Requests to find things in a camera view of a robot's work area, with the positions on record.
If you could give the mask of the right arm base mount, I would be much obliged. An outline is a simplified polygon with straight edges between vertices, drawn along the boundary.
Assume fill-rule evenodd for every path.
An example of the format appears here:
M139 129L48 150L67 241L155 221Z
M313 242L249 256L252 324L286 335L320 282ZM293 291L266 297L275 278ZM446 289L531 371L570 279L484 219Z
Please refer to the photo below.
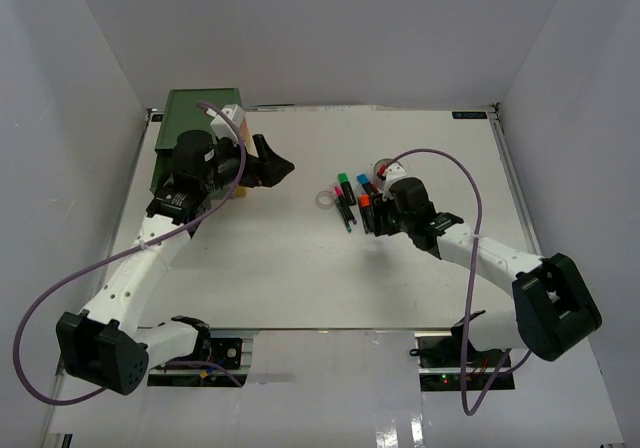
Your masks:
M422 393L453 393L461 390L460 346L451 335L424 333L415 338L408 354L417 361ZM480 393L504 354L501 350L469 350L466 384L469 392Z

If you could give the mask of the green highlighter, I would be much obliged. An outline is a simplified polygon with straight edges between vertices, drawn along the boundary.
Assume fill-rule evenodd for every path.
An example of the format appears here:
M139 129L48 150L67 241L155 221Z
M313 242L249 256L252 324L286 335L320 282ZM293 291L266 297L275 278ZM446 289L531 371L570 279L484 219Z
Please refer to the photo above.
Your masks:
M337 180L344 194L344 197L347 201L347 204L349 206L355 206L357 204L357 200L356 200L352 185L350 183L350 180L348 178L348 175L344 172L339 173L337 175Z

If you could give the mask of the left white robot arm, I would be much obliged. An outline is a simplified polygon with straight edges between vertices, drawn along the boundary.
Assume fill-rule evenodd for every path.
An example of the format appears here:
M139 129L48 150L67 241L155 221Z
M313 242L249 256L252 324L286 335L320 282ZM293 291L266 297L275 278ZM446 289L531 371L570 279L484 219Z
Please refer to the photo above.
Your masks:
M56 335L66 372L113 392L133 392L147 371L174 359L199 367L211 355L208 325L175 316L154 328L140 319L173 259L187 246L215 194L236 186L273 187L295 168L256 134L251 155L234 136L180 134L169 168L146 209L134 254L116 268L78 314L66 312Z

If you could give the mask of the blue highlighter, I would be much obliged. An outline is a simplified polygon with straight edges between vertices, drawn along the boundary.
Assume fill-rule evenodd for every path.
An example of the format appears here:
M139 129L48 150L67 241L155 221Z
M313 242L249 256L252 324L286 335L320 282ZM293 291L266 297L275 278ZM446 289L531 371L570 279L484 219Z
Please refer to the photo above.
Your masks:
M380 195L380 191L378 190L378 188L365 173L359 174L356 179L361 189L367 196L378 197Z

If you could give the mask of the green drawer box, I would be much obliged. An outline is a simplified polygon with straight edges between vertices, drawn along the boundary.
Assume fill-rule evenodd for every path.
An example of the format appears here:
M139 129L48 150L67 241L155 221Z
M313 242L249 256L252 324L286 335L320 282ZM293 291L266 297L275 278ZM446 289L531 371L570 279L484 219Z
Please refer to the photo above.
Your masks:
M169 92L155 144L156 162L150 187L153 195L167 181L172 168L172 151L181 133L189 130L206 131L214 142L218 141L219 136L210 126L212 118L197 106L201 101L219 109L227 105L242 105L238 88L174 89Z

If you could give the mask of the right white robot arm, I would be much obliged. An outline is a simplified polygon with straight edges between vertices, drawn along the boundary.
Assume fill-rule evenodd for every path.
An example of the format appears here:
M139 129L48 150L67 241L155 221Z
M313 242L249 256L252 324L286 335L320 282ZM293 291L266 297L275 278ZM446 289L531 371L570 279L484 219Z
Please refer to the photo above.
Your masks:
M528 349L551 362L597 331L602 316L574 261L522 252L488 237L452 213L439 212L415 177L370 198L365 220L376 236L406 234L416 248L467 268L509 295L507 312L478 312L452 331L453 358L472 367L489 350Z

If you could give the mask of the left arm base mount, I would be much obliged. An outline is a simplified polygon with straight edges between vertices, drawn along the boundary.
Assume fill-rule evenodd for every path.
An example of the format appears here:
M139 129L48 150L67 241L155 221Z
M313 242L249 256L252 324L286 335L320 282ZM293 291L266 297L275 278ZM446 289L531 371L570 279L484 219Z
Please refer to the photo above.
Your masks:
M202 357L204 364L161 365L150 371L147 385L170 388L241 388L252 361L253 340L226 335L211 337Z

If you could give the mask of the orange highlighter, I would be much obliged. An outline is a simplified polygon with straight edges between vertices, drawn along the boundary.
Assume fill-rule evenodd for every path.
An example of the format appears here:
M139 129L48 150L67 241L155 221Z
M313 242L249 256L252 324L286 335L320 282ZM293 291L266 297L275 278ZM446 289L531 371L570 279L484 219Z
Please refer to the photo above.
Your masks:
M375 219L370 196L368 194L361 195L358 200L358 206L365 232L367 234L373 233L375 229Z

